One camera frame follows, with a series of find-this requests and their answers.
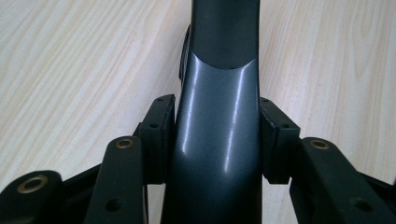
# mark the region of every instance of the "light wood grain surface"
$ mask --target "light wood grain surface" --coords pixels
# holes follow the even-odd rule
[[[396,1],[262,0],[261,96],[361,172],[396,176]],[[191,1],[0,0],[0,189],[101,162],[158,96],[180,95]],[[163,186],[149,190],[159,223]],[[295,223],[263,181],[263,223]]]

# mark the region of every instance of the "wood grain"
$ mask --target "wood grain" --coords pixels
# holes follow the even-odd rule
[[[396,2],[262,0],[261,96],[361,172],[396,176]],[[191,1],[0,1],[0,189],[101,162],[161,95],[180,95]],[[159,223],[163,186],[149,190]],[[263,223],[295,223],[263,181]]]

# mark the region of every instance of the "wooden table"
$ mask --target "wooden table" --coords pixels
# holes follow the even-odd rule
[[[396,176],[396,2],[262,0],[261,96],[361,172]],[[191,1],[0,0],[0,189],[101,162],[158,96],[178,99]],[[263,181],[263,223],[296,222]],[[163,186],[149,189],[159,223]]]

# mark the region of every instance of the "glossy black surface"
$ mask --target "glossy black surface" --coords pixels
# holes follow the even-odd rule
[[[261,223],[258,62],[223,70],[191,51],[162,223]]]

